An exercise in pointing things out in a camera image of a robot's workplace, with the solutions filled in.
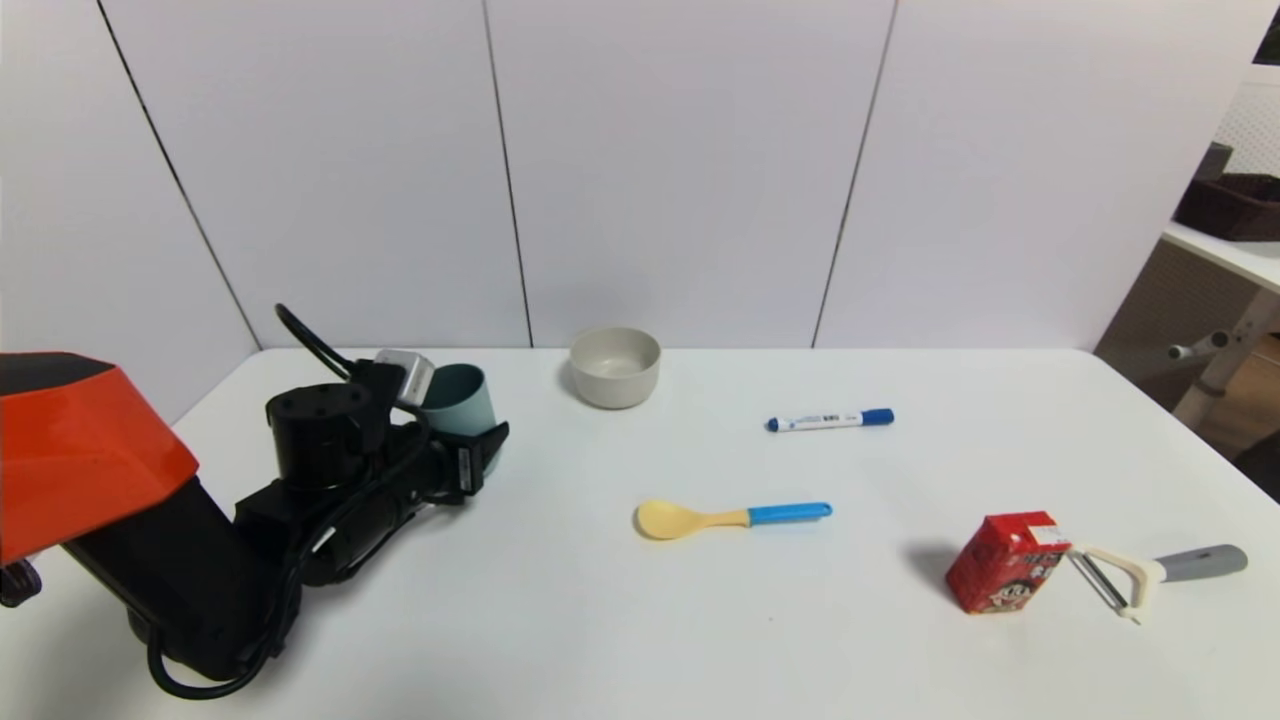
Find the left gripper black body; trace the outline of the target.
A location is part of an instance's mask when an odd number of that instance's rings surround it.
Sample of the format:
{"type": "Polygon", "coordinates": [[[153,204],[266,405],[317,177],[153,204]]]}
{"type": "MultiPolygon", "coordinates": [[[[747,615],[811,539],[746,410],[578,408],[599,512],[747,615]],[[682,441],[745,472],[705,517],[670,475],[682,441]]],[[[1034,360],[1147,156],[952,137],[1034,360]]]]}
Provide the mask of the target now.
{"type": "Polygon", "coordinates": [[[433,430],[415,457],[415,493],[420,503],[463,506],[484,484],[477,438],[433,430]]]}

